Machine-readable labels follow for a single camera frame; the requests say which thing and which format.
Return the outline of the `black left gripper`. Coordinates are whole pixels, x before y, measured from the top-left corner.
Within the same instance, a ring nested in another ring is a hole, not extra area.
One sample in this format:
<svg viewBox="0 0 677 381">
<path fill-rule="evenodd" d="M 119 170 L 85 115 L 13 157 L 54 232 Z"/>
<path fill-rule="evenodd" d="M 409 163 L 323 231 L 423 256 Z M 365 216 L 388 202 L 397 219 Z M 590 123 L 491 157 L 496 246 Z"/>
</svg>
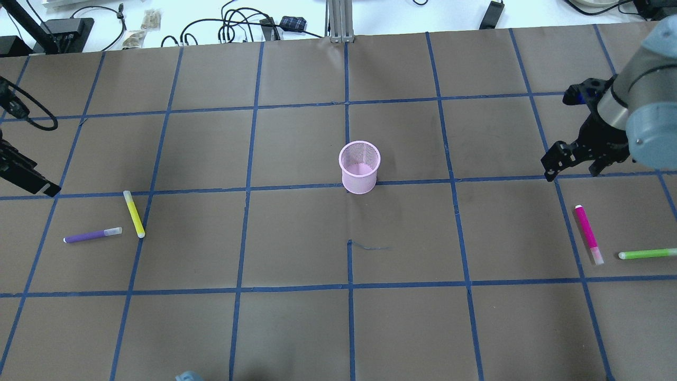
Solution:
<svg viewBox="0 0 677 381">
<path fill-rule="evenodd" d="M 11 145 L 1 132 L 1 177 L 31 194 L 44 194 L 55 197 L 61 192 L 61 186 L 49 181 L 36 171 L 37 163 Z"/>
</svg>

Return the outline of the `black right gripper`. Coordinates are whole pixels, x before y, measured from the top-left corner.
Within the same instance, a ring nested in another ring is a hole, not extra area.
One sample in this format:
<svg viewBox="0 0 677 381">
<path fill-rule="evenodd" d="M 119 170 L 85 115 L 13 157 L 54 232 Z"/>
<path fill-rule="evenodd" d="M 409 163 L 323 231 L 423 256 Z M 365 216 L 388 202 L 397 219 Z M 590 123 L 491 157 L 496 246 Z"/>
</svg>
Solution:
<svg viewBox="0 0 677 381">
<path fill-rule="evenodd" d="M 606 167 L 615 162 L 625 162 L 629 158 L 628 138 L 625 133 L 605 121 L 599 111 L 602 97 L 611 94 L 614 80 L 615 77 L 608 80 L 586 79 L 566 89 L 562 102 L 567 106 L 585 105 L 589 108 L 590 115 L 571 144 L 556 141 L 540 159 L 544 178 L 549 183 L 553 183 L 561 171 L 585 161 L 592 161 L 588 171 L 591 176 L 596 177 Z"/>
</svg>

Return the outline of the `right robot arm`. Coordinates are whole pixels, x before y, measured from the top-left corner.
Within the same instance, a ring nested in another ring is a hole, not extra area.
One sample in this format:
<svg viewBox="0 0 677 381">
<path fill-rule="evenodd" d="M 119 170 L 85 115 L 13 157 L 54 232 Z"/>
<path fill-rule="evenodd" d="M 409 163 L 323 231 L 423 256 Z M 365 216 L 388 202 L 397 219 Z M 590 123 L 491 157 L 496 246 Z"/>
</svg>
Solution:
<svg viewBox="0 0 677 381">
<path fill-rule="evenodd" d="M 675 15 L 658 22 L 620 73 L 571 85 L 562 101 L 585 105 L 590 113 L 573 142 L 556 141 L 541 158 L 549 182 L 586 161 L 593 177 L 628 158 L 652 169 L 675 170 Z"/>
</svg>

